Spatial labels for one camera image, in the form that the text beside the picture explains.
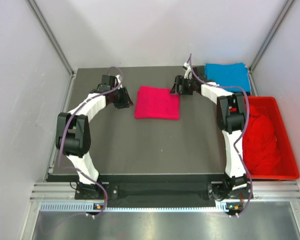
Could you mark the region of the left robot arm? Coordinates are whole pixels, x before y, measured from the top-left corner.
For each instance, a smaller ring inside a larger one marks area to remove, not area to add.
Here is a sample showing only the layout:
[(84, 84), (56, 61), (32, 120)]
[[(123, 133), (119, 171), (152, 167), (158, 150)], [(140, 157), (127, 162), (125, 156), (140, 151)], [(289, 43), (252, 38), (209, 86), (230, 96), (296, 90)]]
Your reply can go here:
[(134, 105), (127, 88), (123, 86), (123, 80), (123, 74), (103, 75), (97, 88), (77, 107), (57, 116), (55, 146), (59, 150), (58, 166), (61, 166), (62, 156), (67, 157), (72, 163), (71, 168), (78, 174), (79, 183), (85, 186), (87, 194), (95, 199), (102, 195), (107, 200), (108, 194), (105, 187), (98, 182), (100, 173), (90, 155), (90, 122), (108, 105), (117, 109)]

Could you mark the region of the pink t shirt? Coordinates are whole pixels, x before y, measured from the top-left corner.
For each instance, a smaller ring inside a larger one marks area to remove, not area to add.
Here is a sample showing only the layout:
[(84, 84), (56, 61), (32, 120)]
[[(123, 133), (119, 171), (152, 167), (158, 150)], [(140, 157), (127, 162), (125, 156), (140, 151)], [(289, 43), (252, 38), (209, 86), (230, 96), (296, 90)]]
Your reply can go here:
[(169, 88), (142, 85), (137, 92), (134, 111), (136, 119), (180, 119), (180, 96)]

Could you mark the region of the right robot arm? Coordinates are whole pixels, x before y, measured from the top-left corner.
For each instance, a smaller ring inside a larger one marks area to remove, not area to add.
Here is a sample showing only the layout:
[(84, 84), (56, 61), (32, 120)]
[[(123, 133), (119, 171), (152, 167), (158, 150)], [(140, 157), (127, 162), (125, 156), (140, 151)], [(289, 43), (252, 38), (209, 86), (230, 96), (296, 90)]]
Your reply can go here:
[(248, 186), (250, 175), (243, 161), (243, 136), (248, 127), (250, 110), (246, 107), (247, 94), (230, 92), (213, 81), (199, 78), (196, 69), (186, 62), (184, 75), (177, 75), (170, 93), (192, 95), (194, 92), (209, 99), (216, 105), (216, 123), (221, 130), (226, 153), (225, 174), (221, 185), (211, 185), (212, 199), (222, 201), (235, 198)]

